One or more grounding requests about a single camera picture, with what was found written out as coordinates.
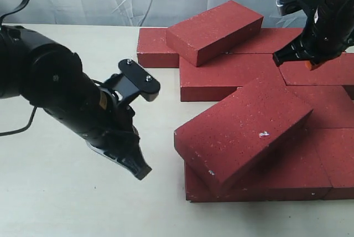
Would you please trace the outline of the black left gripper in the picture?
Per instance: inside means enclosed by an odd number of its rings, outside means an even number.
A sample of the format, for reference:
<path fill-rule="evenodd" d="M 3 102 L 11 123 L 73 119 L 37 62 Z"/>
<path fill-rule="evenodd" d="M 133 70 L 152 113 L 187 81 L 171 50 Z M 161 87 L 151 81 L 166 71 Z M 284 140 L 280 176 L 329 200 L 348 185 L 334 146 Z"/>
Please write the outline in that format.
<path fill-rule="evenodd" d="M 47 114 L 83 138 L 98 154 L 130 171 L 138 180 L 152 170 L 139 145 L 129 103 L 138 96 L 123 74 L 96 85 L 86 74 L 60 86 L 44 106 Z"/>

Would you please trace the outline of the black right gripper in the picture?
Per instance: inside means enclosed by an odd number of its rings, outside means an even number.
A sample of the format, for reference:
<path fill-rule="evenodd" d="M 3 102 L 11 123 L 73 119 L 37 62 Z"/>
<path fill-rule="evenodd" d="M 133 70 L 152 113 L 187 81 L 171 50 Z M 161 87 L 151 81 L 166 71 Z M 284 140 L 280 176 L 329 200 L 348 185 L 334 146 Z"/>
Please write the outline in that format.
<path fill-rule="evenodd" d="M 309 70 L 338 58 L 353 46 L 353 0 L 321 0 L 302 33 L 273 53 L 276 66 L 306 61 Z"/>

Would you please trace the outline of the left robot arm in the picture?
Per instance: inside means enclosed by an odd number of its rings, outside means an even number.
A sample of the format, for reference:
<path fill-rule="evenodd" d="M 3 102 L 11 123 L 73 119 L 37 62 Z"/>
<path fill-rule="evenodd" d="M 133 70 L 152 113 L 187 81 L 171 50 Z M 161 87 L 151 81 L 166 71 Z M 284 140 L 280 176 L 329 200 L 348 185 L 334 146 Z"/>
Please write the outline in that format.
<path fill-rule="evenodd" d="M 131 102 L 139 96 L 153 101 L 160 84 L 134 60 L 123 59 L 118 67 L 118 74 L 100 83 L 67 47 L 21 26 L 1 28 L 1 98 L 24 97 L 141 180 L 151 167 Z"/>

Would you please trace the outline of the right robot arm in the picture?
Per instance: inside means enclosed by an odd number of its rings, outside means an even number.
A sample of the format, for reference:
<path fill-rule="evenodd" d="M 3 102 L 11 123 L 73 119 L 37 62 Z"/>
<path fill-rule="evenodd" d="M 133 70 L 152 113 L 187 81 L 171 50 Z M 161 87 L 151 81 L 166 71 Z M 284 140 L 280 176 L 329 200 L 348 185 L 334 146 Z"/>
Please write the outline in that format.
<path fill-rule="evenodd" d="M 281 16 L 303 11 L 306 24 L 296 38 L 273 53 L 276 66 L 307 61 L 314 70 L 353 46 L 353 0 L 277 0 Z"/>

